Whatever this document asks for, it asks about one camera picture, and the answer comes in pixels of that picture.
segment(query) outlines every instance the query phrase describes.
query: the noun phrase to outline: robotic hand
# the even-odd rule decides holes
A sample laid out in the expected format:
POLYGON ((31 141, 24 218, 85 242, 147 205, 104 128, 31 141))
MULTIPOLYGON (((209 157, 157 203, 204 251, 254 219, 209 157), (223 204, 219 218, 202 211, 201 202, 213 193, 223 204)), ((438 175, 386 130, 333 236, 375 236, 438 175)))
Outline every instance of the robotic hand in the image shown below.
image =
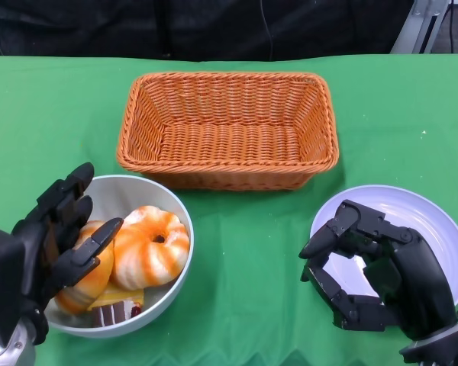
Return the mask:
POLYGON ((404 362, 458 366, 458 313, 434 253, 416 230, 385 221, 385 214, 343 201, 300 252, 310 281, 342 329, 383 331, 398 325, 414 341, 404 362), (378 297, 349 295, 324 270, 329 255, 363 257, 363 273, 378 297))
POLYGON ((94 174, 86 163, 55 181, 11 234, 0 230, 0 365, 34 363, 34 347, 48 333, 46 306, 98 266, 96 258, 123 220, 109 220, 73 248, 93 203, 83 192, 94 174))

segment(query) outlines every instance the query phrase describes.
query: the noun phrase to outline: purple plate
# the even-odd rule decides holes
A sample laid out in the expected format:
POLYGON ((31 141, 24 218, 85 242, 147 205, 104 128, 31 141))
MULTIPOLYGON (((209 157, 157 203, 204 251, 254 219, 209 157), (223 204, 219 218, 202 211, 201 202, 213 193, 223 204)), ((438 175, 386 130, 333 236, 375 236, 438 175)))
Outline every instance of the purple plate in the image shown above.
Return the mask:
MULTIPOLYGON (((386 185, 364 185, 336 194, 319 210, 312 223, 311 236, 334 217, 343 200, 352 200, 386 214, 397 226, 416 229, 429 243, 439 261, 458 304, 458 226, 446 212, 426 198, 405 189, 386 185)), ((360 257, 331 254, 324 269, 348 294, 377 296, 363 274, 360 257)))

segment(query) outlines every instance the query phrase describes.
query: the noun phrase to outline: orange striped donut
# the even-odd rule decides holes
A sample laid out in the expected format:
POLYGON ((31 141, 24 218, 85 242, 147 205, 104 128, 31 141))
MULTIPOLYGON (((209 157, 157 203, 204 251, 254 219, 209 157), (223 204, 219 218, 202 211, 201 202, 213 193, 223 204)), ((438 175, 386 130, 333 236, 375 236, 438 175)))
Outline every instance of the orange striped donut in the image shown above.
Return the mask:
MULTIPOLYGON (((90 221, 81 230, 75 248, 82 245, 103 221, 90 221)), ((114 266, 114 242, 98 255, 100 264, 73 287, 62 289, 55 297, 56 304, 65 313, 80 314, 100 296, 107 287, 114 266)))
POLYGON ((186 228, 175 214, 139 207, 115 237, 111 279, 127 290, 165 284, 185 267, 189 249, 186 228))

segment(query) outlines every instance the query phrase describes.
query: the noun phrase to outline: orange wicker basket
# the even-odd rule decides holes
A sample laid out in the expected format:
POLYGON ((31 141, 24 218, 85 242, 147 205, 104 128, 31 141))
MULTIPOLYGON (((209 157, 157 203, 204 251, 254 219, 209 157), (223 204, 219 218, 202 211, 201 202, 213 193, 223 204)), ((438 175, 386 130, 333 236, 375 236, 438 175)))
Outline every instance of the orange wicker basket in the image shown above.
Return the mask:
POLYGON ((119 163, 170 188, 295 189, 338 159, 326 82, 310 73, 171 72, 132 85, 119 163))

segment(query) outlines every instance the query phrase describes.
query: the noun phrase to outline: green tablecloth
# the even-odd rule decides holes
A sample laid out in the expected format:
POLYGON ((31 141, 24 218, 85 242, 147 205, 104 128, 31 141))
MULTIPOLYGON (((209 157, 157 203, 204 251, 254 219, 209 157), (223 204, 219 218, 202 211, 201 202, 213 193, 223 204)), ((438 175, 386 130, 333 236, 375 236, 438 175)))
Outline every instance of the green tablecloth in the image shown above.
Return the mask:
POLYGON ((295 192, 177 192, 195 256, 173 305, 118 339, 52 330, 37 365, 401 364, 397 329, 345 332, 299 282, 298 251, 318 208, 365 184, 396 185, 458 223, 458 56, 346 56, 284 63, 0 58, 0 228, 10 230, 53 180, 89 160, 124 173, 115 148, 130 84, 166 70, 311 71, 336 111, 338 166, 295 192))

